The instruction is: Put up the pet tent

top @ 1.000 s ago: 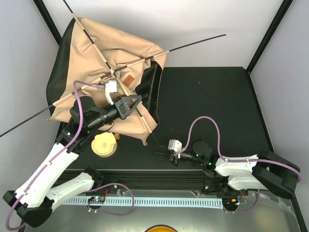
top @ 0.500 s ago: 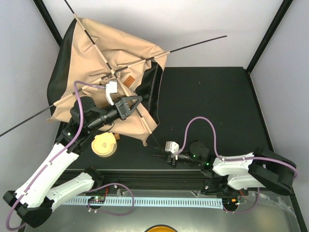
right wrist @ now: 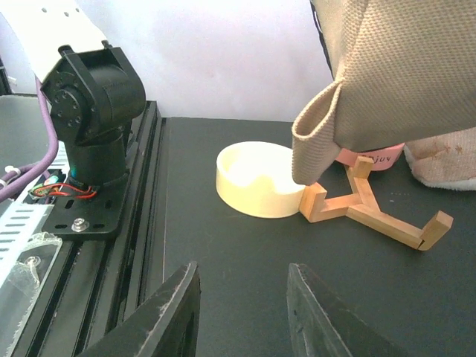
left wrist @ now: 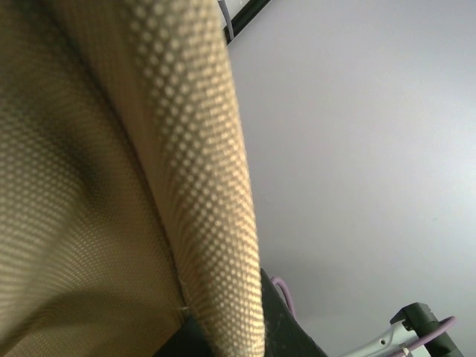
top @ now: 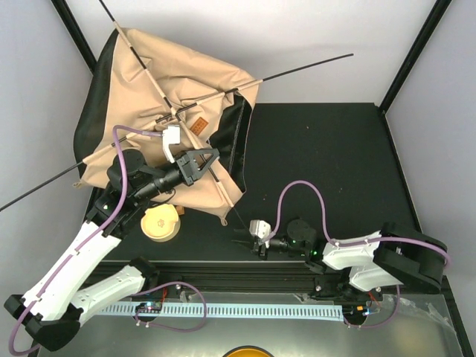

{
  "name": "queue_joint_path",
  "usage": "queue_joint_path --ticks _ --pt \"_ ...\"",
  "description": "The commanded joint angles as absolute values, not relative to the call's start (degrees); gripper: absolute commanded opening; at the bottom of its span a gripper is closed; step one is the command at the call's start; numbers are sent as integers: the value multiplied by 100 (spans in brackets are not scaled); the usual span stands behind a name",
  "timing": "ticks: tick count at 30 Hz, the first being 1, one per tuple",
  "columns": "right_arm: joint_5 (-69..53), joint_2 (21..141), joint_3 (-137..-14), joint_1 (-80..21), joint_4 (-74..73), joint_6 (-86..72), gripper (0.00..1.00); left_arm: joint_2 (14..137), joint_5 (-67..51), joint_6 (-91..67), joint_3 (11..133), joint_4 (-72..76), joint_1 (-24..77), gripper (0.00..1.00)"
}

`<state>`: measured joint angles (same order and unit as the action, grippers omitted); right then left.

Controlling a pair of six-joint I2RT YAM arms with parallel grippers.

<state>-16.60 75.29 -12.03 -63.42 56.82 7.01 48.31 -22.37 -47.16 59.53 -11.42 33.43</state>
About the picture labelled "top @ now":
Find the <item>beige pet tent fabric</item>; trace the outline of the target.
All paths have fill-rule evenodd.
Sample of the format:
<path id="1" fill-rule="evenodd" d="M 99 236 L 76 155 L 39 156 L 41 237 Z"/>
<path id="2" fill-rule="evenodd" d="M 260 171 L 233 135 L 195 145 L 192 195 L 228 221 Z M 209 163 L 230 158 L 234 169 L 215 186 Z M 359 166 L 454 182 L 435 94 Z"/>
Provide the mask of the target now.
<path id="1" fill-rule="evenodd" d="M 179 109 L 255 80 L 241 68 L 158 36 L 133 28 L 123 31 L 169 101 Z M 74 133 L 75 158 L 84 162 L 79 168 L 80 184 L 99 188 L 108 184 L 106 171 L 117 153 L 112 146 L 114 138 L 122 140 L 124 149 L 142 152 L 148 165 L 166 164 L 162 140 L 151 138 L 149 132 L 179 122 L 162 120 L 170 114 L 169 108 L 117 31 L 103 47 L 94 79 Z M 181 130 L 181 143 L 171 146 L 171 152 L 194 149 L 187 133 L 197 141 L 197 149 L 218 149 L 219 158 L 211 168 L 228 199 L 220 194 L 207 171 L 192 186 L 180 185 L 171 200 L 173 205 L 225 220 L 242 198 L 246 191 L 246 142 L 258 89 L 253 86 L 217 97 L 179 115 L 187 128 Z"/>

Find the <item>black tent pole two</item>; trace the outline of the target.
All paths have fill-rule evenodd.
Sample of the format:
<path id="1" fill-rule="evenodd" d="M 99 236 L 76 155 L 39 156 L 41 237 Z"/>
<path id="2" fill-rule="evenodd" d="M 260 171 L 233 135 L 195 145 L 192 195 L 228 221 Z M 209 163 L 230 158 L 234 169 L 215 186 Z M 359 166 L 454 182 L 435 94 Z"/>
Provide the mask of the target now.
<path id="1" fill-rule="evenodd" d="M 271 76 L 268 76 L 268 77 L 265 77 L 265 78 L 262 78 L 262 79 L 259 79 L 259 80 L 254 80 L 254 81 L 251 81 L 249 83 L 246 83 L 246 84 L 243 84 L 241 86 L 238 86 L 236 88 L 232 88 L 232 89 L 229 89 L 227 91 L 220 91 L 218 94 L 214 94 L 210 97 L 206 97 L 204 100 L 197 100 L 196 102 L 188 105 L 188 106 L 185 106 L 183 108 L 180 108 L 180 109 L 177 109 L 174 113 L 172 114 L 169 114 L 169 115 L 165 115 L 162 120 L 166 120 L 166 119 L 170 119 L 172 117 L 177 117 L 177 115 L 180 115 L 182 112 L 186 112 L 187 110 L 189 109 L 192 109 L 194 107 L 197 107 L 197 106 L 200 106 L 201 104 L 209 101 L 209 100 L 212 100 L 214 99 L 215 97 L 220 97 L 222 94 L 223 95 L 227 95 L 227 94 L 232 94 L 232 93 L 235 93 L 235 92 L 238 92 L 238 91 L 241 91 L 241 90 L 244 90 L 244 89 L 248 89 L 250 87 L 253 87 L 253 86 L 258 86 L 260 85 L 261 83 L 263 82 L 267 82 L 269 80 L 273 80 L 273 79 L 276 79 L 278 77 L 283 77 L 283 76 L 286 76 L 288 74 L 292 74 L 292 73 L 295 73 L 295 72 L 298 72 L 298 71 L 302 71 L 302 70 L 305 70 L 305 69 L 308 69 L 308 68 L 311 68 L 311 67 L 315 67 L 315 66 L 318 66 L 318 65 L 323 65 L 325 63 L 328 63 L 328 62 L 333 62 L 333 61 L 336 61 L 336 60 L 342 60 L 344 58 L 348 58 L 348 57 L 353 57 L 355 54 L 354 53 L 349 53 L 349 54 L 344 54 L 344 55 L 341 55 L 341 56 L 337 56 L 337 57 L 332 57 L 332 58 L 329 58 L 329 59 L 324 59 L 324 60 L 321 60 L 321 61 L 318 61 L 318 62 L 314 62 L 314 63 L 311 63 L 311 64 L 308 64 L 308 65 L 304 65 L 304 66 L 301 66 L 301 67 L 297 67 L 297 68 L 293 68 L 293 69 L 290 69 L 288 71 L 284 71 L 284 72 L 281 72 L 281 73 L 278 73 L 278 74 L 273 74 Z M 63 170 L 62 172 L 56 174 L 55 176 L 51 177 L 50 179 L 47 179 L 46 181 L 42 182 L 41 184 L 35 186 L 34 188 L 30 189 L 29 191 L 27 191 L 26 193 L 23 193 L 22 195 L 16 197 L 15 199 L 13 199 L 12 201 L 8 202 L 7 204 L 1 206 L 1 211 L 3 210 L 6 210 L 7 208 L 11 207 L 12 205 L 16 204 L 17 202 L 21 201 L 22 199 L 28 197 L 30 194 L 32 193 L 35 193 L 36 191 L 38 191 L 39 189 L 43 188 L 44 186 L 50 184 L 51 182 L 59 179 L 60 177 L 64 176 L 66 173 L 69 173 L 71 172 L 73 169 L 76 169 L 78 168 L 79 166 L 81 166 L 82 164 L 84 164 L 83 160 L 81 161 L 78 161 L 77 163 L 75 163 L 74 165 L 68 167 L 67 169 Z"/>

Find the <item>black tent pole one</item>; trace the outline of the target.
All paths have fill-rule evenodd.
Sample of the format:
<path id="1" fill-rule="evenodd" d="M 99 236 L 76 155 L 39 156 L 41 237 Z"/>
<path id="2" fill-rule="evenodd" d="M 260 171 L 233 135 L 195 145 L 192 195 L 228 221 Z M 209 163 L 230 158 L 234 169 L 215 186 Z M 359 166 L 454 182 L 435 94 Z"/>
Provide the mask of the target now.
<path id="1" fill-rule="evenodd" d="M 167 105 L 167 107 L 169 108 L 170 110 L 170 114 L 174 113 L 177 109 L 179 109 L 178 107 L 175 107 L 170 101 L 169 99 L 167 98 L 164 90 L 160 87 L 160 85 L 158 84 L 158 82 L 155 80 L 155 78 L 152 76 L 152 73 L 150 72 L 150 70 L 147 68 L 147 66 L 145 65 L 144 61 L 140 58 L 138 52 L 135 50 L 133 44 L 129 41 L 128 37 L 126 36 L 126 34 L 124 33 L 123 31 L 123 28 L 118 24 L 118 22 L 115 20 L 114 16 L 112 15 L 111 11 L 108 9 L 108 7 L 106 6 L 106 4 L 104 3 L 103 0 L 99 0 L 99 3 L 100 5 L 102 6 L 102 8 L 105 10 L 107 16 L 111 19 L 112 21 L 112 24 L 115 26 L 115 29 L 118 31 L 121 39 L 126 43 L 126 46 L 128 47 L 128 49 L 133 53 L 134 57 L 136 58 L 136 60 L 138 61 L 139 65 L 142 67 L 142 69 L 144 70 L 145 74 L 147 75 L 147 78 L 149 79 L 149 81 L 152 83 L 152 85 L 154 86 L 155 90 L 158 92 L 158 94 L 160 95 L 160 97 L 164 100 L 165 104 Z M 183 132 L 185 132 L 186 130 L 186 126 L 185 126 L 185 123 L 184 121 L 179 117 L 179 115 L 177 115 L 177 117 L 172 117 L 170 119 L 177 119 L 178 120 L 178 124 L 179 126 L 181 127 L 181 130 Z M 196 146 L 198 145 L 197 141 L 195 139 L 193 139 L 191 136 L 189 136 L 189 133 L 187 133 L 187 136 L 189 138 L 189 140 L 192 142 L 193 144 L 193 147 L 194 149 L 197 149 Z M 226 190 L 225 188 L 223 188 L 220 184 L 220 180 L 218 179 L 218 176 L 215 174 L 215 172 L 213 171 L 213 169 L 211 168 L 210 170 L 208 170 L 208 172 L 212 175 L 213 177 L 213 180 L 215 181 L 217 187 L 219 188 L 219 192 L 220 194 L 228 199 L 228 194 L 226 193 Z"/>

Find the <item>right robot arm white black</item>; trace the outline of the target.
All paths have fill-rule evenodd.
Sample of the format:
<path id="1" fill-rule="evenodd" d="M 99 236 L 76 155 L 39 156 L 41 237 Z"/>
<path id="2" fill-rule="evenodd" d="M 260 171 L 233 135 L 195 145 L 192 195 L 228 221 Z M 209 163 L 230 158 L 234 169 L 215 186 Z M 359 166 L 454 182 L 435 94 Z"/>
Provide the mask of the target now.
<path id="1" fill-rule="evenodd" d="M 301 257 L 316 274 L 340 271 L 343 298 L 354 300 L 363 292 L 386 286 L 405 286 L 413 292 L 437 294 L 448 260 L 447 246 L 437 239 L 395 222 L 367 236 L 328 242 L 308 222 L 293 219 L 284 234 L 271 235 L 271 226 L 253 220 L 250 236 L 235 244 L 262 260 L 270 252 Z"/>

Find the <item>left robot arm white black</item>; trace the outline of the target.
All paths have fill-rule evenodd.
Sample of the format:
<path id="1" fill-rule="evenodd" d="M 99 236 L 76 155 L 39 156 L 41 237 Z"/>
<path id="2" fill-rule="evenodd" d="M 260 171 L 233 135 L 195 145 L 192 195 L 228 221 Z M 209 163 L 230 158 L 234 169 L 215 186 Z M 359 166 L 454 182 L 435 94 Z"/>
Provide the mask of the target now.
<path id="1" fill-rule="evenodd" d="M 5 301 L 4 307 L 16 324 L 24 326 L 39 346 L 54 352 L 107 306 L 130 295 L 153 296 L 160 286 L 159 271 L 142 257 L 99 283 L 86 289 L 82 285 L 138 225 L 153 198 L 181 184 L 193 185 L 218 158 L 217 149 L 194 149 L 176 156 L 172 163 L 151 167 L 136 149 L 118 153 L 106 171 L 106 189 L 72 244 L 33 288 Z"/>

